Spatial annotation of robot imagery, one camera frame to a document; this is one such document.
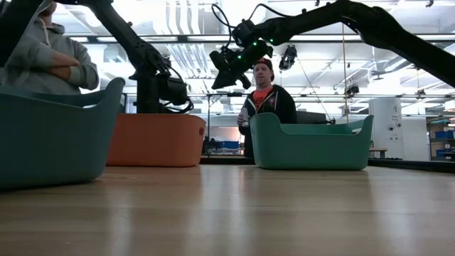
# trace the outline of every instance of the gray hoodie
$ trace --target gray hoodie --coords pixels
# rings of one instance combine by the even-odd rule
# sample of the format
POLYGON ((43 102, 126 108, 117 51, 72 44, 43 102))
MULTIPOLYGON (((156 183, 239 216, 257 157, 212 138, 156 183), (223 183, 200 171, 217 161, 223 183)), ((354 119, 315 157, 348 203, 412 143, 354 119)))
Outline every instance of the gray hoodie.
POLYGON ((94 90, 100 81, 97 66, 91 61, 86 47, 63 36, 64 32, 63 26, 53 23, 51 27, 46 27, 37 18, 9 58, 0 76, 1 84, 56 95, 80 94, 79 87, 94 90), (45 71, 52 66, 51 56, 55 50, 74 57, 80 63, 70 67, 68 81, 45 71))

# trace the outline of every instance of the orange plastic bin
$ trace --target orange plastic bin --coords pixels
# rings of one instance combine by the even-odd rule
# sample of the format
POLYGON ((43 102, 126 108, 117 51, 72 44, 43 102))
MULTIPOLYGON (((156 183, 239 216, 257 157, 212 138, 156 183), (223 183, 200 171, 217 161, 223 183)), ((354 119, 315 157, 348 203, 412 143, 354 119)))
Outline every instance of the orange plastic bin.
POLYGON ((189 167, 199 164, 205 121, 189 114, 120 114, 108 166, 189 167))

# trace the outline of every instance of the blue bin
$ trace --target blue bin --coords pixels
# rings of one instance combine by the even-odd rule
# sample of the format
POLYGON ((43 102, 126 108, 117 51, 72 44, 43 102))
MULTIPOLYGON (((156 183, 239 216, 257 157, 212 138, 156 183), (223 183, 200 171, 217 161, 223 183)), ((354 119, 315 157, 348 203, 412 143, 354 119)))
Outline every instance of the blue bin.
POLYGON ((454 131, 436 132, 434 136, 436 139, 453 139, 454 131))
POLYGON ((223 148, 225 149, 238 149, 239 147, 239 142, 223 142, 223 148))
POLYGON ((451 151, 452 149, 436 149, 436 157, 445 157, 444 153, 451 151))

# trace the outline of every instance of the ceiling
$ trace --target ceiling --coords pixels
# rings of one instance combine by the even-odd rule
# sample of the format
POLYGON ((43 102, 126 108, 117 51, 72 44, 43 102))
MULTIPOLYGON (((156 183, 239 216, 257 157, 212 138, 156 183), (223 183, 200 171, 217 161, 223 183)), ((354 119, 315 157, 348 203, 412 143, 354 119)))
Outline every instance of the ceiling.
MULTIPOLYGON (((320 1, 324 6, 327 1, 320 1)), ((444 43, 439 47, 450 53, 455 53, 455 1, 435 1, 427 8, 428 1, 358 1, 368 6, 380 6, 391 13, 393 17, 409 32, 421 37, 432 37, 437 42, 444 37, 444 43)), ((143 38, 166 34, 196 35, 202 38, 198 43, 152 43, 162 54, 171 57, 173 67, 186 78, 191 86, 191 94, 215 92, 211 90, 213 78, 217 70, 211 63, 208 55, 218 50, 227 37, 222 40, 211 38, 212 35, 227 33, 226 27, 214 17, 211 4, 218 4, 226 13, 231 25, 248 18, 253 8, 259 4, 266 4, 273 9, 288 15, 298 15, 302 9, 310 11, 315 7, 315 1, 292 0, 115 0, 114 8, 126 20, 133 23, 133 30, 143 38)), ((253 16, 255 23, 268 18, 277 17, 271 11, 259 8, 253 16)), ((102 87, 116 76, 128 78, 133 72, 124 50, 119 47, 113 38, 109 38, 109 31, 97 21, 92 12, 81 6, 59 5, 53 21, 64 25, 66 35, 80 40, 87 46, 93 61, 98 64, 102 73, 102 87), (87 37, 109 41, 90 43, 87 37)), ((287 44, 274 47, 275 83, 283 85, 292 94, 314 93, 343 94, 345 85, 358 85, 360 94, 411 94, 424 88, 428 95, 445 95, 455 92, 453 87, 445 85, 424 70, 411 69, 411 63, 401 62, 395 71, 380 75, 377 80, 375 71, 383 71, 392 67, 393 63, 401 60, 400 56, 389 50, 382 50, 349 40, 354 34, 346 26, 336 23, 323 28, 301 34, 299 39, 292 43, 296 46, 298 60, 290 70, 280 72, 278 64, 280 55, 287 44), (348 35, 343 43, 342 33, 348 35)), ((126 92, 135 92, 135 82, 128 80, 126 92)), ((242 89, 241 84, 228 87, 225 91, 248 92, 242 89)))

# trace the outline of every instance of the teal plastic bin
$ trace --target teal plastic bin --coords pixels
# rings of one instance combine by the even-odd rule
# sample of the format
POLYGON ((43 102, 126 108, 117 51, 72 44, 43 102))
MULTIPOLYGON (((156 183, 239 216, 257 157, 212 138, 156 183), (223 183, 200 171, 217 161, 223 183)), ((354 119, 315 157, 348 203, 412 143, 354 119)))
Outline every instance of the teal plastic bin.
POLYGON ((0 190, 99 177, 124 85, 71 96, 0 86, 0 190))
POLYGON ((264 169, 361 170, 368 165, 373 116, 349 124, 280 124, 275 114, 250 120, 255 162, 264 169), (361 129, 357 134, 353 130, 361 129))

